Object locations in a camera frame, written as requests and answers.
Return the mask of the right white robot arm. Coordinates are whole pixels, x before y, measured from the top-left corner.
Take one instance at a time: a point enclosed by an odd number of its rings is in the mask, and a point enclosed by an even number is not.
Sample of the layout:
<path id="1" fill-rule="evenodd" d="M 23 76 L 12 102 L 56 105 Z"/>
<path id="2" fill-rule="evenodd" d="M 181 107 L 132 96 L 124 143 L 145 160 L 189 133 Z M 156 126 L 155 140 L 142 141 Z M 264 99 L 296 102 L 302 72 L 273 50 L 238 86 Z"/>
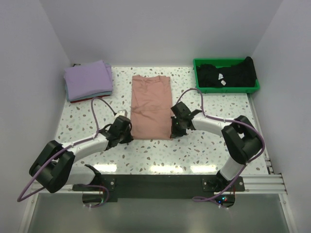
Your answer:
<path id="1" fill-rule="evenodd" d="M 187 130 L 193 130 L 212 133 L 224 139 L 229 158 L 216 174 L 216 184 L 223 191 L 231 188 L 234 179 L 246 165 L 264 151 L 263 137 L 245 116 L 234 119 L 208 116 L 203 110 L 191 111 L 183 102 L 175 104 L 171 110 L 174 114 L 172 137 L 181 137 L 187 134 Z"/>

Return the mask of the pink printed t shirt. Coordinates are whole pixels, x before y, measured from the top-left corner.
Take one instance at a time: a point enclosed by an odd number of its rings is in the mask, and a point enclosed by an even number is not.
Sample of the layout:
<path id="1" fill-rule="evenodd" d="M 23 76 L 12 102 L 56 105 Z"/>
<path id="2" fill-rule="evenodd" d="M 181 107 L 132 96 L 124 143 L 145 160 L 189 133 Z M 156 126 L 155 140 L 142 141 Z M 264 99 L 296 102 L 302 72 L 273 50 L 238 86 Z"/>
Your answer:
<path id="1" fill-rule="evenodd" d="M 131 134 L 138 140 L 170 140 L 172 127 L 171 78 L 132 77 Z"/>

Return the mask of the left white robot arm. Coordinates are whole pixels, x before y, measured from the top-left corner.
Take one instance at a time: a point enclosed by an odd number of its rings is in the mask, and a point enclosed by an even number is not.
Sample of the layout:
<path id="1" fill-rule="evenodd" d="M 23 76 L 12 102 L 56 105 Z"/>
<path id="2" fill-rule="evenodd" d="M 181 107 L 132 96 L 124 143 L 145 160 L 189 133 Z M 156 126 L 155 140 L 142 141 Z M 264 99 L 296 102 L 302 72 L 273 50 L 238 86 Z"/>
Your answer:
<path id="1" fill-rule="evenodd" d="M 102 128 L 96 137 L 72 143 L 50 141 L 32 164 L 29 174 L 35 177 L 50 193 L 55 193 L 67 184 L 84 184 L 89 190 L 100 187 L 101 179 L 87 170 L 73 171 L 73 164 L 89 155 L 107 151 L 118 144 L 129 143 L 132 123 L 125 116 L 117 116 L 109 129 Z"/>

